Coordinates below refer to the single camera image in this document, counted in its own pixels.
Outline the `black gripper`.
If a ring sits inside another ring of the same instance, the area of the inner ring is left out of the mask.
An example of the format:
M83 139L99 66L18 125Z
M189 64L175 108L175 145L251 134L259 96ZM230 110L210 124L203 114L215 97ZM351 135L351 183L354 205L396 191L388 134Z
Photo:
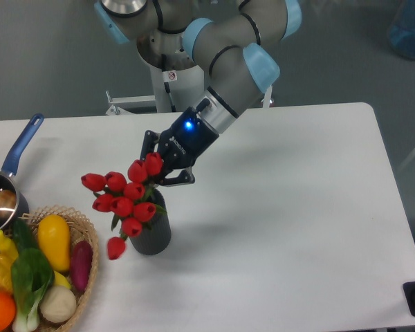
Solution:
M162 171L156 184L174 187L195 183L192 166L196 159L219 137L193 107L186 109L162 133L146 130L140 152L140 160L146 161L150 153L158 152L163 160Z

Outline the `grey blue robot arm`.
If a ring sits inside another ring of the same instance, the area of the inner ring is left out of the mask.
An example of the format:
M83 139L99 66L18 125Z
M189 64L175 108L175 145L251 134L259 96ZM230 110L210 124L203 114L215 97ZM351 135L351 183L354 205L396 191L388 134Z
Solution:
M217 24L193 18L190 1L97 1L95 11L121 44L148 39L163 71L170 59L198 66L207 89L170 128L147 131L140 157L157 152L163 162L155 185L194 182L196 159L277 80L269 45L295 33L302 22L297 1L239 1L238 14Z

